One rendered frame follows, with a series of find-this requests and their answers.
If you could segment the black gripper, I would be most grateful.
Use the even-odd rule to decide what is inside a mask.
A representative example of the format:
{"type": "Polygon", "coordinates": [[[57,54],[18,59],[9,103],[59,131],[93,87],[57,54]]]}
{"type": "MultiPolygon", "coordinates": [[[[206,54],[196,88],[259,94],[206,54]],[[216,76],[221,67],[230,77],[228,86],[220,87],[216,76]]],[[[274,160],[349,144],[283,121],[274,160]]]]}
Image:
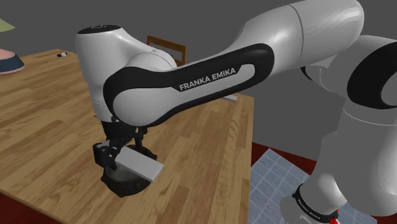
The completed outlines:
{"type": "Polygon", "coordinates": [[[95,143],[92,146],[95,163],[103,168],[110,167],[117,170],[115,158],[121,152],[121,148],[132,139],[135,141],[134,150],[139,153],[148,153],[143,146],[144,135],[148,132],[146,127],[135,127],[123,122],[101,122],[106,135],[103,143],[95,143]]]}

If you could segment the white rectangular slab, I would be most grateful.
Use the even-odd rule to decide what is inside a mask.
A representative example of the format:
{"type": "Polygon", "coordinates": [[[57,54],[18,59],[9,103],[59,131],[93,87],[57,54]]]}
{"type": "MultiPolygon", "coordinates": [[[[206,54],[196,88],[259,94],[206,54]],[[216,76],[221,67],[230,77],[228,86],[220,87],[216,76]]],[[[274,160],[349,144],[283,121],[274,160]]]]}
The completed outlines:
{"type": "Polygon", "coordinates": [[[117,170],[106,167],[105,174],[115,181],[125,182],[135,178],[143,178],[154,182],[162,172],[164,165],[149,156],[143,155],[124,146],[115,158],[117,170]]]}

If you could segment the black bowl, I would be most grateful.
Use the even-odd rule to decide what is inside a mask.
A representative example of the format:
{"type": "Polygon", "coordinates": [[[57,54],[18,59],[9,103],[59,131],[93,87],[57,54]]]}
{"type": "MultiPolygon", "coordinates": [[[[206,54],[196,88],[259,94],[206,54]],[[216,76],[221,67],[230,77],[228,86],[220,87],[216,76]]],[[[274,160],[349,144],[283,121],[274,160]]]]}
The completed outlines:
{"type": "MultiPolygon", "coordinates": [[[[128,145],[127,147],[132,147],[134,149],[134,144],[128,145]]],[[[142,153],[143,155],[149,156],[157,160],[157,156],[153,154],[150,150],[148,153],[142,153]]],[[[105,174],[105,169],[103,170],[103,175],[101,177],[101,181],[117,196],[126,197],[137,194],[143,191],[150,185],[149,181],[146,181],[143,178],[135,178],[130,181],[120,182],[111,179],[108,175],[105,174]]]]}

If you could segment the wooden table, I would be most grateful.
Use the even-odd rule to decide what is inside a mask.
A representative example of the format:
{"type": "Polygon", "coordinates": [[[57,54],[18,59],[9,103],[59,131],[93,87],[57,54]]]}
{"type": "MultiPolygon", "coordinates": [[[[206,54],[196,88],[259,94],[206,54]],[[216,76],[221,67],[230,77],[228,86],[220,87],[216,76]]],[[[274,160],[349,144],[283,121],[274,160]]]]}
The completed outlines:
{"type": "Polygon", "coordinates": [[[143,144],[164,169],[143,192],[118,197],[92,146],[105,140],[76,54],[23,57],[0,76],[0,224],[16,203],[48,224],[248,224],[253,98],[216,100],[152,127],[143,144]]]}

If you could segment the brown wooden chair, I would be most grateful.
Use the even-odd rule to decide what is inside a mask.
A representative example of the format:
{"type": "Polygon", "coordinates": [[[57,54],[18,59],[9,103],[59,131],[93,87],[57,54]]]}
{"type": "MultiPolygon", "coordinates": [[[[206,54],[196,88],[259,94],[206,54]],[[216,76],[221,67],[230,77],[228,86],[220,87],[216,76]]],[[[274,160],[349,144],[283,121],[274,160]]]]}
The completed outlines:
{"type": "Polygon", "coordinates": [[[182,44],[178,44],[175,42],[171,42],[171,41],[167,41],[165,39],[161,39],[161,38],[156,38],[154,36],[147,36],[147,45],[158,45],[158,46],[162,46],[164,48],[168,48],[171,50],[174,50],[176,52],[180,52],[181,53],[181,59],[177,59],[175,58],[173,55],[171,55],[171,57],[174,59],[174,61],[176,62],[177,66],[183,66],[186,64],[186,52],[187,52],[187,47],[185,45],[182,44]]]}

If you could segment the pink and blue round object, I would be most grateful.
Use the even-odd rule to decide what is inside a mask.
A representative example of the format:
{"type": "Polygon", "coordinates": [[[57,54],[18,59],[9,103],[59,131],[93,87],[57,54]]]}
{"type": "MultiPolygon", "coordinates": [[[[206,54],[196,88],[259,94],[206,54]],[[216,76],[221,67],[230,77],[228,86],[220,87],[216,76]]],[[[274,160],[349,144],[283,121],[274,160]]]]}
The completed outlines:
{"type": "Polygon", "coordinates": [[[21,71],[25,67],[24,62],[14,52],[0,49],[0,75],[21,71]]]}

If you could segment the pale green angular object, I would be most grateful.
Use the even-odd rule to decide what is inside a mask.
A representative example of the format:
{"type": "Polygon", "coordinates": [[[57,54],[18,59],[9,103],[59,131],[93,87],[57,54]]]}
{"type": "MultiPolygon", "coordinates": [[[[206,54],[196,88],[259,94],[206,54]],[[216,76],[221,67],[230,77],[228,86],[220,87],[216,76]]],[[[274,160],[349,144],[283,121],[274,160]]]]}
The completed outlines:
{"type": "Polygon", "coordinates": [[[15,27],[0,18],[0,33],[13,30],[15,27]]]}

